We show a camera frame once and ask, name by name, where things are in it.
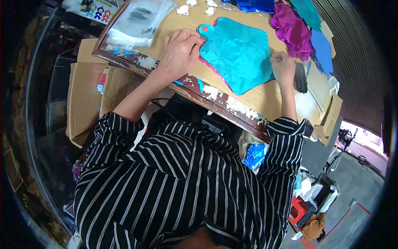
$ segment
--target red stool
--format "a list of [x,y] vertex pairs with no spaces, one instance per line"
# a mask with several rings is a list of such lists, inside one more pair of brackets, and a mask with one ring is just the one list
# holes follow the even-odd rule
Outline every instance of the red stool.
[[289,221],[293,224],[297,222],[307,213],[308,208],[305,201],[301,197],[294,197],[292,200],[292,208],[290,210]]

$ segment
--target striped shirt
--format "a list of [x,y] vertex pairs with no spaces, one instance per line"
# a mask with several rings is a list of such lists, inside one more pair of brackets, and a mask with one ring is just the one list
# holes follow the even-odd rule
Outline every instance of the striped shirt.
[[214,243],[273,249],[287,233],[301,163],[300,125],[278,118],[255,175],[231,143],[174,122],[130,152],[142,121],[99,119],[75,190],[77,231],[88,248],[167,248],[205,225]]

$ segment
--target clear plastic bag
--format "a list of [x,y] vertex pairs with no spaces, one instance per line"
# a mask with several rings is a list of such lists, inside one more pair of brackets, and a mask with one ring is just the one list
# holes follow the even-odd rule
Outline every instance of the clear plastic bag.
[[173,0],[131,1],[109,29],[106,42],[129,51],[150,47],[161,21],[176,5]]
[[252,143],[246,153],[245,158],[243,158],[242,163],[251,170],[256,171],[264,161],[267,150],[268,144],[257,142]]

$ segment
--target hand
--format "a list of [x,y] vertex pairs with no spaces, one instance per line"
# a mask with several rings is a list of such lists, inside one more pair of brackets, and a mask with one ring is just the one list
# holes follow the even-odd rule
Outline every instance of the hand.
[[167,36],[165,42],[165,56],[156,70],[169,84],[187,74],[195,66],[203,42],[200,40],[200,35],[191,29],[177,30],[171,37]]
[[269,59],[272,71],[281,90],[292,90],[296,72],[296,64],[285,52],[276,52]]

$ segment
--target teal foil balloon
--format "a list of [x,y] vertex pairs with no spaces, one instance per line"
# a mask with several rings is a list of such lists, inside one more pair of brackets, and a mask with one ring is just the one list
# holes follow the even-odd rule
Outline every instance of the teal foil balloon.
[[308,26],[321,31],[321,19],[311,0],[290,0],[290,3]]
[[201,61],[236,95],[274,78],[265,31],[220,17],[214,26],[200,25],[198,32],[206,40],[199,50]]

